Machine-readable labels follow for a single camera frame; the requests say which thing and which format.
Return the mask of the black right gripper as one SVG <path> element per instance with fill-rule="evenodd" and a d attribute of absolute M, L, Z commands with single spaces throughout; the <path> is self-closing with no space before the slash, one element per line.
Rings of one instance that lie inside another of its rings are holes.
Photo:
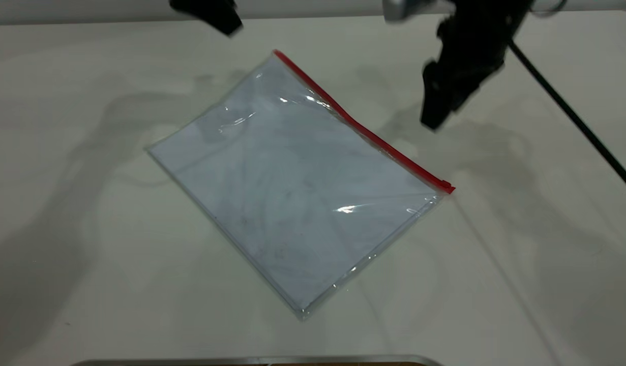
<path fill-rule="evenodd" d="M 508 42 L 532 1 L 453 1 L 455 9 L 437 29 L 441 52 L 423 71 L 420 123 L 438 130 L 502 67 Z"/>

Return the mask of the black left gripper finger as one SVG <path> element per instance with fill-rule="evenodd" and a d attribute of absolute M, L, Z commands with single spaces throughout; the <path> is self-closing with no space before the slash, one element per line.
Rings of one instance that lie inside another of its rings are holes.
<path fill-rule="evenodd" d="M 203 21 L 227 37 L 243 28 L 234 1 L 169 1 L 169 6 L 180 14 Z"/>

